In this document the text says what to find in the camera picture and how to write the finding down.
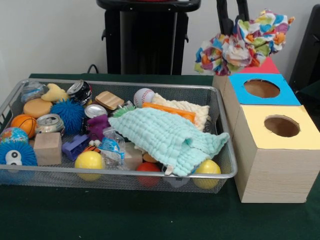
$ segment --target box with circular hole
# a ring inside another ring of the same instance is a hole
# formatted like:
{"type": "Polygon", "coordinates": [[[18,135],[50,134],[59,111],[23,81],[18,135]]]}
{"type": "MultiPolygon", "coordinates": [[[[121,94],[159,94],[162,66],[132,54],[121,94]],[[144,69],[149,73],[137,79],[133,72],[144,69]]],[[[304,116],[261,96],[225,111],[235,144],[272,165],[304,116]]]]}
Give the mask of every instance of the box with circular hole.
{"type": "Polygon", "coordinates": [[[304,106],[241,105],[232,140],[242,203],[304,203],[320,170],[320,133],[304,106]]]}
{"type": "Polygon", "coordinates": [[[225,83],[223,102],[233,136],[240,105],[300,106],[281,74],[238,73],[225,83]]]}

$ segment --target baseball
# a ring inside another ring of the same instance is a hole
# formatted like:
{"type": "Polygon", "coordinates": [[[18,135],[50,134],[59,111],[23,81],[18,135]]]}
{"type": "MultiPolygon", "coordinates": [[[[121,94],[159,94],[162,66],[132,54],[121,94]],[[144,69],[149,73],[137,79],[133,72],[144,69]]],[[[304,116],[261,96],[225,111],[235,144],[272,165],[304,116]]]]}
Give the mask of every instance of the baseball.
{"type": "Polygon", "coordinates": [[[152,98],[154,97],[154,95],[155,92],[151,89],[141,88],[135,93],[133,97],[133,103],[137,108],[142,108],[142,104],[152,102],[152,98]]]}

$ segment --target blue spiky ball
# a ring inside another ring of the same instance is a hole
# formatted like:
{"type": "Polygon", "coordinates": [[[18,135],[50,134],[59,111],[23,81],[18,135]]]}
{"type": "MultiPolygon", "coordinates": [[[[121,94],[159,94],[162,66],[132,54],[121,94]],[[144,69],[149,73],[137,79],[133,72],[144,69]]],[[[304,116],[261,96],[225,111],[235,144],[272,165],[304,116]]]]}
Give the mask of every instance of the blue spiky ball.
{"type": "Polygon", "coordinates": [[[67,100],[60,101],[51,107],[52,114],[58,114],[63,120],[65,134],[79,134],[82,128],[85,109],[79,103],[67,100]]]}
{"type": "Polygon", "coordinates": [[[37,159],[32,146],[19,141],[0,144],[0,164],[7,164],[6,155],[10,151],[17,151],[21,154],[23,166],[37,166],[37,159]]]}
{"type": "MultiPolygon", "coordinates": [[[[8,152],[19,152],[23,166],[36,166],[37,159],[33,148],[23,142],[8,142],[0,144],[0,164],[7,164],[8,152]]],[[[35,175],[32,170],[6,170],[0,169],[0,183],[7,185],[25,185],[35,175]]]]}

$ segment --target cable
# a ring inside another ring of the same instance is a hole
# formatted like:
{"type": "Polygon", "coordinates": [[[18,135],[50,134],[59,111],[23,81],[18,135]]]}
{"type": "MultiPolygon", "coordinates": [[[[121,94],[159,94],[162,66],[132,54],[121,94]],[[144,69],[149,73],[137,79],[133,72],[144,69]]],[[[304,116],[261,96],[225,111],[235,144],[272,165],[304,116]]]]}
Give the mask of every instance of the cable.
{"type": "Polygon", "coordinates": [[[89,74],[92,68],[95,69],[95,72],[96,72],[97,74],[99,73],[99,70],[98,70],[97,66],[94,65],[94,64],[91,64],[91,65],[90,65],[90,67],[89,67],[89,69],[88,69],[88,71],[87,71],[86,73],[89,74]]]}

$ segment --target mint green washcloth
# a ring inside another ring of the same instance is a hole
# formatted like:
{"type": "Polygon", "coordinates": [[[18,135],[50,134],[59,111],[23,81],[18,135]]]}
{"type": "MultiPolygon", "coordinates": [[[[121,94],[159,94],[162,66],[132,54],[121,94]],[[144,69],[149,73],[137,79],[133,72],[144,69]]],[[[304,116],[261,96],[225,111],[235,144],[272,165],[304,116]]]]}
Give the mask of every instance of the mint green washcloth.
{"type": "Polygon", "coordinates": [[[172,173],[180,177],[212,159],[229,139],[228,133],[203,133],[179,115],[150,107],[111,117],[109,123],[160,163],[173,167],[172,173]]]}

